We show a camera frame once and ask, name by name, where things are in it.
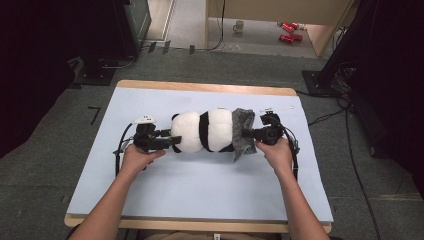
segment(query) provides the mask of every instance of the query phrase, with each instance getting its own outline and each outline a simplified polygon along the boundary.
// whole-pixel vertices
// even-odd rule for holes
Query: black cable
[[[349,131],[348,114],[349,114],[349,110],[346,110],[345,122],[346,122],[347,142],[348,142],[348,145],[349,145],[350,160],[352,162],[353,170],[355,171],[356,179],[358,180],[359,186],[361,187],[361,190],[362,190],[362,194],[364,195],[365,201],[367,203],[368,210],[369,210],[371,218],[372,218],[372,222],[374,223],[374,229],[375,229],[375,232],[377,234],[377,239],[381,240],[380,230],[378,229],[378,226],[377,226],[377,221],[376,221],[375,216],[374,216],[374,211],[372,210],[371,203],[368,199],[367,193],[365,192],[364,185],[362,184],[361,178],[359,177],[358,169],[356,168],[355,160],[353,158],[352,142],[351,142],[351,139],[350,139],[350,131]]]
[[[354,68],[342,68],[339,67],[336,71],[335,79],[336,83],[334,85],[335,88],[338,88],[341,92],[350,92],[351,87],[348,84],[351,76],[355,72]]]
[[[132,57],[132,59],[129,63],[122,65],[122,66],[115,66],[115,67],[107,67],[107,66],[102,66],[102,65],[99,65],[99,66],[103,69],[122,69],[122,68],[126,68],[126,67],[130,66],[134,62],[134,60],[135,60],[135,57]]]
[[[341,31],[340,32],[340,34],[339,34],[339,36],[337,37],[337,40],[336,41],[334,41],[335,40],[335,36],[333,35],[333,40],[332,40],[332,42],[331,42],[331,48],[332,48],[332,50],[333,50],[333,52],[334,52],[334,50],[337,48],[337,46],[339,45],[339,43],[340,43],[340,40],[343,38],[343,36],[345,35],[345,33],[346,33],[346,30],[347,30],[347,27],[340,27],[339,29],[338,29],[339,31]]]
[[[297,94],[301,94],[301,95],[306,95],[306,96],[310,96],[310,97],[317,97],[317,98],[338,98],[340,95],[342,95],[343,93],[340,93],[340,95],[321,95],[321,94],[311,94],[311,93],[306,93],[306,92],[302,92],[300,90],[295,90]]]
[[[215,47],[212,49],[206,49],[206,51],[213,51],[217,49],[219,46],[221,46],[222,42],[224,41],[224,15],[225,15],[225,0],[222,4],[222,13],[221,13],[221,38],[219,39],[218,43]]]
[[[317,119],[315,119],[314,121],[312,121],[312,122],[308,123],[308,127],[310,127],[310,126],[312,126],[312,125],[314,125],[314,124],[317,124],[317,123],[319,123],[319,122],[325,121],[325,120],[327,120],[327,119],[331,118],[332,116],[337,115],[337,114],[339,114],[339,113],[341,113],[341,112],[343,112],[343,111],[345,111],[345,109],[340,109],[340,110],[338,110],[337,112],[330,113],[330,114],[326,114],[326,115],[324,115],[324,116],[318,117],[318,118],[317,118]]]
[[[123,239],[123,240],[127,240],[127,239],[128,239],[128,235],[129,235],[129,233],[130,233],[130,229],[128,228],[128,229],[125,231],[125,235],[124,235],[124,239]]]
[[[290,148],[290,151],[292,153],[293,175],[294,175],[294,178],[297,181],[297,172],[299,171],[299,165],[297,163],[297,152],[298,152],[298,148],[296,147],[297,146],[297,140],[295,140],[295,142],[296,142],[296,146],[295,146],[294,143],[293,143],[293,140],[290,138],[290,135],[289,135],[289,133],[287,132],[286,129],[288,129],[288,128],[283,127],[283,132],[287,136],[287,140],[289,141],[289,148]]]
[[[337,98],[337,105],[339,105],[339,107],[341,108],[341,109],[344,109],[344,110],[348,110],[349,109],[349,107],[351,106],[351,102],[350,102],[350,100],[349,99],[346,99],[346,98],[344,98],[344,97],[342,97],[343,95],[345,95],[345,94],[348,94],[349,92],[346,92],[346,93],[344,93],[344,94],[342,94],[339,98]],[[345,102],[346,102],[346,106],[343,106],[341,103],[340,103],[340,100],[344,100]]]
[[[125,142],[125,141],[124,141],[125,135],[127,134],[128,129],[130,129],[130,127],[131,127],[132,125],[133,125],[133,124],[132,124],[132,123],[130,123],[130,124],[129,124],[126,128],[125,128],[124,133],[122,134],[121,140],[119,141],[118,149],[117,149],[115,152],[113,152],[113,153],[115,154],[115,176],[118,176],[119,169],[120,169],[120,166],[119,166],[119,161],[121,160],[121,156],[120,156],[120,154],[124,152],[124,151],[121,149],[121,147],[122,147],[122,143],[124,143],[124,142]]]

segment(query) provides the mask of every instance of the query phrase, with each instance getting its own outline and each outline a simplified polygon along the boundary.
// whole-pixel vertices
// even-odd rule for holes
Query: panda plush
[[[181,136],[181,143],[173,145],[175,152],[194,153],[203,148],[209,152],[235,152],[235,160],[242,154],[255,153],[253,139],[242,137],[242,129],[253,124],[252,110],[211,109],[203,114],[188,111],[172,117],[171,136]]]

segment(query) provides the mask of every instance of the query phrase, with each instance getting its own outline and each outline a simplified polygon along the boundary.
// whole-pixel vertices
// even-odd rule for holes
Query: wooden table edge
[[[65,215],[65,224],[74,227],[84,220],[83,215]],[[331,231],[331,223],[321,223],[324,230]],[[213,220],[191,220],[191,219],[137,219],[121,218],[119,228],[130,229],[156,229],[156,230],[180,230],[180,231],[215,231],[215,232],[260,232],[260,233],[288,233],[287,222],[229,222],[227,220],[219,222]]]
[[[182,83],[182,82],[163,82],[146,80],[121,80],[116,85],[122,88],[143,88],[159,90],[182,90],[197,92],[226,92],[240,94],[258,94],[258,95],[277,95],[277,96],[297,96],[292,88],[280,87],[259,87],[259,86],[241,86],[224,85],[210,83]]]

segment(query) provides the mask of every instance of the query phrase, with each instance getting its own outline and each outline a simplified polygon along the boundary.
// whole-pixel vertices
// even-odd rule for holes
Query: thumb
[[[265,143],[260,142],[260,141],[256,141],[255,144],[256,144],[256,147],[258,147],[260,150],[262,150],[262,152],[265,152],[270,147],[270,146],[268,146]]]

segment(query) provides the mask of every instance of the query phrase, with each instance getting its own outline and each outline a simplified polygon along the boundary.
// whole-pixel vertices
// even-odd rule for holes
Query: forearm
[[[292,239],[328,239],[327,233],[306,201],[293,174],[276,172],[283,192]]]
[[[133,176],[118,174],[70,239],[116,239],[122,209],[132,181]]]

